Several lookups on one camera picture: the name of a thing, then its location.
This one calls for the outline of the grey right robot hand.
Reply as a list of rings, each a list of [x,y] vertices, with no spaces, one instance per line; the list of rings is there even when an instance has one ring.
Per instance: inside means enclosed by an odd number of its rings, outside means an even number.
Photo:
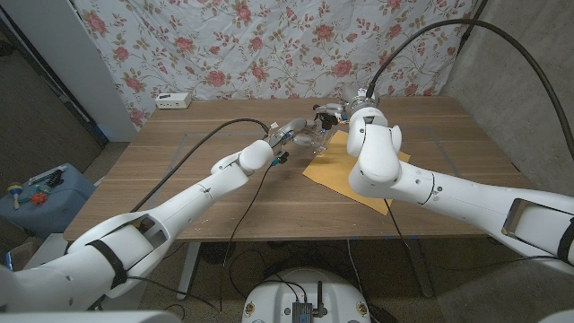
[[[344,86],[338,103],[315,105],[313,110],[322,122],[332,125],[348,122],[358,109],[379,105],[379,96],[375,92],[368,96],[367,91],[367,88],[359,86]]]

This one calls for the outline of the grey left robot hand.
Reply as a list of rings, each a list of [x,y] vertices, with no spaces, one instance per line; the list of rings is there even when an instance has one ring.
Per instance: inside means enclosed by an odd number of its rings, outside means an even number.
[[[319,119],[296,118],[271,131],[268,143],[274,152],[272,165],[287,162],[289,153],[283,149],[287,143],[292,142],[311,149],[315,155],[321,155],[326,151],[332,135],[333,131],[324,129]]]

